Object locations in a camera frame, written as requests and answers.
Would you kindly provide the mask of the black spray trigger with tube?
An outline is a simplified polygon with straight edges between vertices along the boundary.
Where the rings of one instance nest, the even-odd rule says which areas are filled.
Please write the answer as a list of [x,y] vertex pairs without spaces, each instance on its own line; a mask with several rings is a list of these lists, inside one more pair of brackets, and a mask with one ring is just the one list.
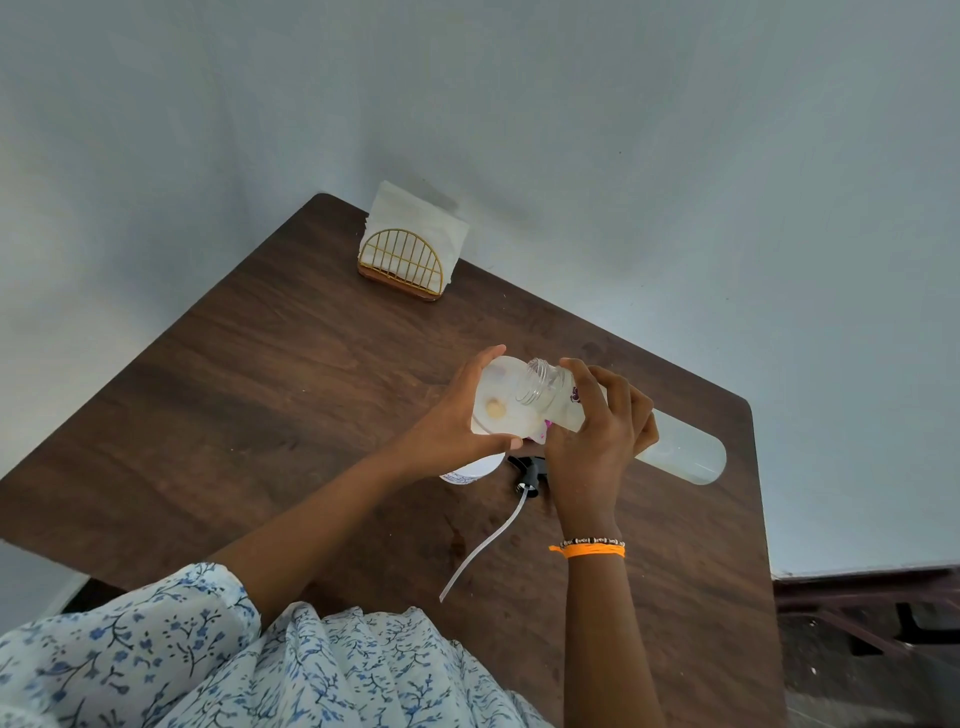
[[512,486],[513,491],[518,497],[515,508],[501,524],[498,525],[490,535],[486,536],[468,555],[464,556],[461,563],[458,564],[442,591],[438,595],[438,601],[443,603],[449,595],[451,589],[457,583],[464,571],[473,564],[476,557],[484,552],[495,540],[506,532],[514,521],[522,513],[524,505],[540,495],[542,481],[546,482],[546,458],[541,456],[514,456],[503,455],[500,460],[496,456],[488,456],[474,463],[468,464],[450,473],[440,477],[448,484],[468,485],[480,480],[482,477],[491,475],[494,472],[494,465],[507,463],[515,471],[515,480]]

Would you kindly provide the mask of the person's left forearm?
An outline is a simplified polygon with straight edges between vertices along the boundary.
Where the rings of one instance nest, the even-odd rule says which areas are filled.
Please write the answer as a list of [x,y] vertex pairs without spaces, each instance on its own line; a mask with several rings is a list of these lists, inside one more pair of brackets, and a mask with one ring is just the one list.
[[379,504],[425,476],[415,460],[380,450],[216,551],[209,562],[241,583],[264,629],[299,599]]

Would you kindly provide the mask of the clear frosted spray bottle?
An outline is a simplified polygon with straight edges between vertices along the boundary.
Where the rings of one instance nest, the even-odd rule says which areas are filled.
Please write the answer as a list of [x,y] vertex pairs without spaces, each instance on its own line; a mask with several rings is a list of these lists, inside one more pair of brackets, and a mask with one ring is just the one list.
[[[581,430],[585,413],[569,370],[534,358],[515,382],[513,395],[522,406],[532,407],[556,427]],[[658,440],[636,459],[701,486],[719,479],[727,465],[727,452],[718,438],[658,409],[653,410],[653,417]]]

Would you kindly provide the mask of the person's left hand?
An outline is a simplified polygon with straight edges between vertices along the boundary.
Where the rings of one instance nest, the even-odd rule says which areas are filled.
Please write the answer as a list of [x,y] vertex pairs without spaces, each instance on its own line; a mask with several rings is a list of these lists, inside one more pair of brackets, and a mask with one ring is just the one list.
[[456,471],[472,459],[474,397],[484,369],[504,355],[506,345],[489,346],[466,360],[437,403],[388,450],[407,483]]

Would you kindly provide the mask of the person's right hand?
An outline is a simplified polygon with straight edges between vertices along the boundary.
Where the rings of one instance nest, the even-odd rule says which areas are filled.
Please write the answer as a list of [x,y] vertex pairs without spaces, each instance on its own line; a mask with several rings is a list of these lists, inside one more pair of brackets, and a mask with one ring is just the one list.
[[[606,391],[576,358],[561,358],[579,391],[584,422],[579,431],[553,425],[547,434],[545,460],[548,484],[565,539],[619,539],[618,495],[628,467],[635,461],[637,434],[627,435],[607,419]],[[649,414],[652,399],[629,381],[632,411],[638,430]]]

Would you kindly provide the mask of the person's right forearm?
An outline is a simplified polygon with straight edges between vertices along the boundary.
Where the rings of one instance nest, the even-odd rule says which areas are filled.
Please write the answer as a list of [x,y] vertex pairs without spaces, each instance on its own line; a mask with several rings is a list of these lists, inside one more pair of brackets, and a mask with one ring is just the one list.
[[666,728],[622,540],[550,546],[567,564],[563,728]]

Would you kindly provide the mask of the dark wooden furniture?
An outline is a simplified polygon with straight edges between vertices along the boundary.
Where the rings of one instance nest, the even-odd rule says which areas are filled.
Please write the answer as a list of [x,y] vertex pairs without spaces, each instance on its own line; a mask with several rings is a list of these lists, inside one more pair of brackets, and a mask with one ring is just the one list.
[[774,581],[787,728],[960,728],[960,565]]

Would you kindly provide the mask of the white blue floral garment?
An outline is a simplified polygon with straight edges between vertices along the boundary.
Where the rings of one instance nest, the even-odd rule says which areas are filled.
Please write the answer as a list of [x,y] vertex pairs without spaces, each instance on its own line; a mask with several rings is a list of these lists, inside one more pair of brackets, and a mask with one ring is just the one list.
[[421,610],[268,627],[223,565],[0,636],[0,728],[553,728]]

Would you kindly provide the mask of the white plastic bottle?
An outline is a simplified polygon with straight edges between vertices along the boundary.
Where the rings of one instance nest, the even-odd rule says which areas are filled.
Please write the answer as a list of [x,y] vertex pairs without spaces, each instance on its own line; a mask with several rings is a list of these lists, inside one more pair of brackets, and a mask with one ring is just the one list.
[[483,370],[474,396],[471,431],[480,435],[510,434],[537,445],[546,443],[546,419],[519,400],[527,372],[521,359],[501,355]]

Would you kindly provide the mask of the white paper napkins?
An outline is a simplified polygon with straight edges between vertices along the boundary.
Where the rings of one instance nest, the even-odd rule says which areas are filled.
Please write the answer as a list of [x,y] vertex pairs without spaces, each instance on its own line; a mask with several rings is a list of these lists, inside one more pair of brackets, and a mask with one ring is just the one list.
[[410,231],[427,241],[439,256],[446,278],[442,293],[451,282],[470,226],[440,207],[422,200],[388,180],[380,182],[366,217],[364,233],[397,228]]

